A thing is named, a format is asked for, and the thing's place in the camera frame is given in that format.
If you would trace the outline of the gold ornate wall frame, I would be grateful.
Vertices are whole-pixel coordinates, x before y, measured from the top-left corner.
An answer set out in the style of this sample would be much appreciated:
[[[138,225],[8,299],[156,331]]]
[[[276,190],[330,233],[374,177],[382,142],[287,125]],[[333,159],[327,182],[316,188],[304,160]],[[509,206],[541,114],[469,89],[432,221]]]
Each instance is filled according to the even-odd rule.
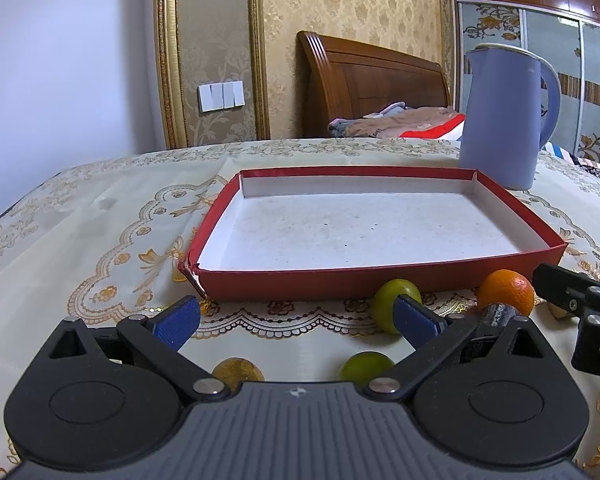
[[[154,0],[152,17],[166,147],[268,140],[262,0]],[[230,80],[246,105],[201,113],[197,88]]]

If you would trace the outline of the dark sugarcane piece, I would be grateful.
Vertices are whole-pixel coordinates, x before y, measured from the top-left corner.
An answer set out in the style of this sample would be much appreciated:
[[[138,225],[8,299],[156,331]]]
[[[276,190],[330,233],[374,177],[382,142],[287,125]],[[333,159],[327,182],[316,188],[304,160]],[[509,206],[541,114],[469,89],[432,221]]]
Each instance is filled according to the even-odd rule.
[[[498,335],[518,311],[509,304],[489,304],[479,314],[477,332],[480,335]]]

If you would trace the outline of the red cardboard tray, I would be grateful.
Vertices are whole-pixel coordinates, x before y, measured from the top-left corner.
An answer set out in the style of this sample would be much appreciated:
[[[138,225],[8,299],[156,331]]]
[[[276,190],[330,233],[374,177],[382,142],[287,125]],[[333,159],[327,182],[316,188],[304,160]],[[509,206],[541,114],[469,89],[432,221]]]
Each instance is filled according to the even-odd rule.
[[[530,275],[565,241],[479,171],[316,166],[239,171],[202,220],[181,272],[215,301],[370,298],[405,278],[421,292]]]

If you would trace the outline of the white wall switch panel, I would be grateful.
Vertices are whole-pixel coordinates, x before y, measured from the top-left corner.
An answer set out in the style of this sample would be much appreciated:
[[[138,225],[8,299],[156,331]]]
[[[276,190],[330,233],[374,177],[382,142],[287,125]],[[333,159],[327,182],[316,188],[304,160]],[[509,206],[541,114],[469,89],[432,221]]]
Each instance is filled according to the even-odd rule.
[[[197,92],[201,113],[232,110],[246,105],[244,83],[241,80],[201,84]]]

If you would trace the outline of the wooden bed headboard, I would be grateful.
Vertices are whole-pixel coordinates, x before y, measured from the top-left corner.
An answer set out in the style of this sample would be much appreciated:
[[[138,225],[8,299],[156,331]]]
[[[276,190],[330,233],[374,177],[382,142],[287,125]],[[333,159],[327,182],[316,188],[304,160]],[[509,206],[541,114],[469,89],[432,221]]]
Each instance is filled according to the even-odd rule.
[[[305,138],[326,138],[332,120],[360,118],[394,102],[409,107],[452,104],[438,63],[306,30],[297,38],[310,70],[302,105]]]

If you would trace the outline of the green tomato with stem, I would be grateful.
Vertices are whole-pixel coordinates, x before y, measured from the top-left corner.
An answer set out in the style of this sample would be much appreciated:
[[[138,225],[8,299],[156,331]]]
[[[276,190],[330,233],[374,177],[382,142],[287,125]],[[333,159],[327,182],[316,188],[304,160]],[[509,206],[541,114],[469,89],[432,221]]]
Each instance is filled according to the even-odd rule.
[[[388,356],[376,351],[358,352],[344,362],[339,371],[342,382],[352,382],[363,388],[372,379],[382,376],[393,367],[394,362]]]

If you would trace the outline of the striped bedding pile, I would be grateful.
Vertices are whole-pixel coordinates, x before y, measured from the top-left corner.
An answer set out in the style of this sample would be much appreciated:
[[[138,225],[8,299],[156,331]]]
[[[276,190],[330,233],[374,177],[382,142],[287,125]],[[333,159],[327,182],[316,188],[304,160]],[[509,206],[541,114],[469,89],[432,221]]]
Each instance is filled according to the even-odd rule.
[[[465,115],[453,107],[408,107],[404,102],[355,119],[336,118],[327,128],[333,138],[446,139],[462,136]]]

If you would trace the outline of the floral sliding wardrobe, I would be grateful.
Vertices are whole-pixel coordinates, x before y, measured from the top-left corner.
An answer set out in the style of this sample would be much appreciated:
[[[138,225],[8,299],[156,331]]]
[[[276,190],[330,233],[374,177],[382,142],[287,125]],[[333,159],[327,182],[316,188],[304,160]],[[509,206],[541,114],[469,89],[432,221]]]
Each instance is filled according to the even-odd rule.
[[[467,53],[477,44],[529,50],[553,65],[562,88],[553,142],[570,154],[600,162],[600,0],[455,1],[457,104],[467,104]]]

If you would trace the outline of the lavender electric kettle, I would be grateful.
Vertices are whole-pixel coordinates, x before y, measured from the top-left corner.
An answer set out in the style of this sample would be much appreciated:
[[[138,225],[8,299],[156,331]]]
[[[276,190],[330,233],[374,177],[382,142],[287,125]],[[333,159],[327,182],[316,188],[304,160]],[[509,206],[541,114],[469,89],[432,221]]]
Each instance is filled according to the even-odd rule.
[[[458,166],[503,188],[528,190],[559,118],[556,70],[539,55],[506,44],[478,44],[467,57],[471,86]]]

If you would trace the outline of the green round tomato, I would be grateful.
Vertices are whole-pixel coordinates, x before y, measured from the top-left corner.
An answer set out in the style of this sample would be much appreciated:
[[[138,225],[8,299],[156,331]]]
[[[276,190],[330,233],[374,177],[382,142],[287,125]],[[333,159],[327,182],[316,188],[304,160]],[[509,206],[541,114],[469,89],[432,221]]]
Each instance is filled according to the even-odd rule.
[[[370,304],[370,315],[378,328],[387,334],[399,332],[393,324],[394,302],[400,295],[406,295],[421,302],[422,295],[416,285],[404,278],[395,278],[383,284]]]

